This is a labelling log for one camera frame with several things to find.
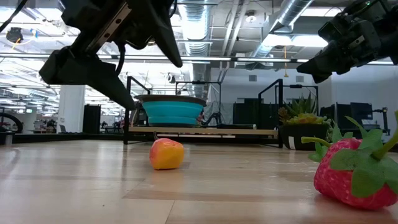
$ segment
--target potted plant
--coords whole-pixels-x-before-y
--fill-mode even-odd
[[[316,111],[316,100],[312,103],[311,93],[307,99],[302,96],[299,100],[294,100],[291,106],[285,104],[279,109],[279,118],[283,122],[279,128],[280,134],[288,149],[314,151],[314,145],[301,143],[301,138],[305,136],[331,140],[331,120],[316,116]]]

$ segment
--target bowl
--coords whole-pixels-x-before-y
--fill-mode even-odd
[[[206,101],[190,96],[139,95],[150,126],[194,127]]]

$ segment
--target red strawberry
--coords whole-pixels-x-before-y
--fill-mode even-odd
[[[333,170],[330,161],[341,149],[357,150],[362,140],[343,139],[334,143],[322,159],[314,178],[315,188],[323,195],[335,198],[356,208],[377,210],[398,202],[398,196],[387,184],[369,197],[355,197],[351,194],[353,171]]]

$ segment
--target strawberry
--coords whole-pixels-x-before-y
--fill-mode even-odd
[[[386,152],[398,141],[398,131],[385,145],[381,130],[366,132],[360,127],[363,140],[352,134],[341,136],[335,125],[334,144],[321,139],[303,138],[316,142],[317,151],[309,157],[320,162],[314,186],[321,194],[335,198],[356,208],[377,210],[398,202],[398,164]]]

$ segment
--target green strawberry stem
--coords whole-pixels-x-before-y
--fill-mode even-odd
[[[398,125],[398,111],[395,112],[396,115],[396,121],[397,121],[397,125]],[[387,143],[385,143],[385,145],[383,145],[383,147],[381,147],[379,150],[377,150],[376,152],[372,153],[373,157],[381,160],[388,151],[390,151],[390,149],[392,149],[396,143],[398,142],[398,129],[396,129],[394,135],[392,136],[392,138],[390,139],[390,141],[388,141]]]
[[[319,142],[320,144],[330,147],[331,144],[328,143],[327,141],[320,139],[320,138],[314,138],[314,137],[301,137],[301,143],[310,143],[310,142]]]

